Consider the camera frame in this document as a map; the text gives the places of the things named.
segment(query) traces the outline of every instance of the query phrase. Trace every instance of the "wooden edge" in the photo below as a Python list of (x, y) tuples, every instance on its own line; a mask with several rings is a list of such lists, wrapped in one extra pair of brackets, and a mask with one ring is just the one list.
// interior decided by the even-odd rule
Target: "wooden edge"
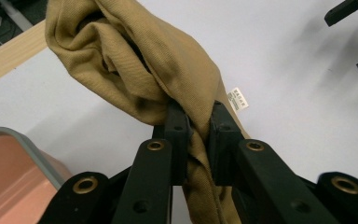
[(46, 47), (45, 21), (41, 21), (0, 47), (0, 77)]

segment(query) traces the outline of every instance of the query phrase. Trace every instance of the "plastic bin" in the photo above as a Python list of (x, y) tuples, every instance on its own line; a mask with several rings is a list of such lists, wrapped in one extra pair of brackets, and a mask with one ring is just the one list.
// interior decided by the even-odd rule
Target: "plastic bin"
[(36, 223), (70, 176), (25, 135), (0, 128), (0, 223)]

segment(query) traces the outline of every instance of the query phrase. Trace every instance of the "white label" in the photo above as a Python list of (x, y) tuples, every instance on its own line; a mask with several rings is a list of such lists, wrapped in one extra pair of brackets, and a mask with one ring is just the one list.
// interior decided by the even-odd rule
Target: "white label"
[(249, 106), (248, 102), (246, 102), (245, 97), (243, 97), (238, 87), (230, 91), (227, 97), (235, 113), (238, 113), (239, 111)]

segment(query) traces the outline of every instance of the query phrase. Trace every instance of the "tan cloth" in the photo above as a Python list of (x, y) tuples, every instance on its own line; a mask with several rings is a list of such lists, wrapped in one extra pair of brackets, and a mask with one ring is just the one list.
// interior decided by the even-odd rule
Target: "tan cloth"
[(191, 219), (240, 223), (231, 188), (213, 185), (205, 153), (214, 100), (230, 106), (202, 47), (134, 0), (49, 0), (46, 25), (69, 74), (110, 104), (151, 125), (163, 123), (170, 98), (183, 107), (194, 130), (183, 187)]

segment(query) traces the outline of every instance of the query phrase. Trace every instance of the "khaki garment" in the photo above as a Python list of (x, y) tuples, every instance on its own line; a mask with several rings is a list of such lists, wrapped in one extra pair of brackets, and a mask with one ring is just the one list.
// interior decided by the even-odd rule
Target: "khaki garment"
[(205, 153), (214, 100), (231, 107), (202, 47), (134, 0), (49, 0), (46, 25), (69, 74), (110, 104), (150, 125), (164, 122), (170, 98), (183, 107), (194, 131), (183, 186), (191, 219), (240, 223), (231, 188), (213, 184)]

